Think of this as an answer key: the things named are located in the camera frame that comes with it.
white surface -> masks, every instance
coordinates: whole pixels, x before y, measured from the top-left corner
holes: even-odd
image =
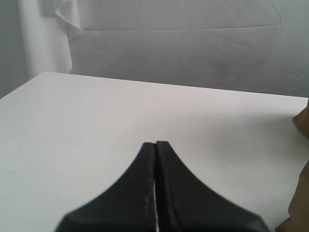
[[[44,71],[68,73],[72,68],[66,25],[52,0],[19,0],[30,79]]]
[[[0,99],[0,231],[53,231],[156,140],[170,141],[205,184],[274,230],[308,159],[309,141],[292,123],[306,105],[45,72]]]
[[[309,96],[308,0],[77,0],[72,73]]]

white tabletop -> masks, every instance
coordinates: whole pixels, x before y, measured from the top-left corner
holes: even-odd
[[[0,231],[52,232],[145,141],[170,141],[205,184],[265,220],[288,218],[309,140],[304,98],[45,72],[0,100]]]

cardboard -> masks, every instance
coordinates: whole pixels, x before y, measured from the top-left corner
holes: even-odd
[[[294,122],[301,132],[309,136],[309,101],[307,107],[294,118]],[[309,232],[309,162],[299,175],[288,212],[290,218],[278,226],[276,232]]]

